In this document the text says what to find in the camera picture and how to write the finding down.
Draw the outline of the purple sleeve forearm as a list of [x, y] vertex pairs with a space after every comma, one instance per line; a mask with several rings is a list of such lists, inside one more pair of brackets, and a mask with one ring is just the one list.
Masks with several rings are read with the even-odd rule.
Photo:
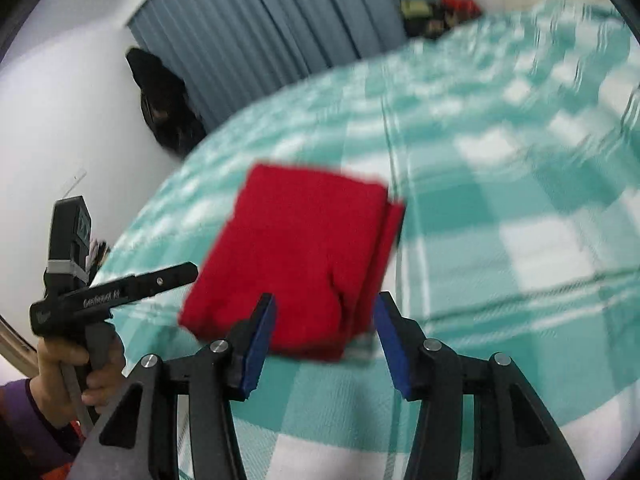
[[17, 450], [18, 457], [24, 458], [39, 477], [39, 439], [42, 425], [49, 421], [40, 412], [29, 386], [30, 379], [20, 379], [1, 387], [1, 431], [9, 438], [10, 447]]

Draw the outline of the left hand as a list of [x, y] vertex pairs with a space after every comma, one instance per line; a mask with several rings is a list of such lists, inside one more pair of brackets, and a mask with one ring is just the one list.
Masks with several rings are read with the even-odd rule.
[[[64, 385], [61, 365], [83, 366], [89, 361], [89, 353], [60, 337], [47, 337], [38, 342], [37, 356], [39, 373], [29, 383], [30, 393], [44, 418], [54, 428], [63, 428], [75, 419], [75, 409]], [[122, 341], [115, 336], [104, 367], [87, 377], [81, 402], [101, 413], [125, 381], [125, 364]]]

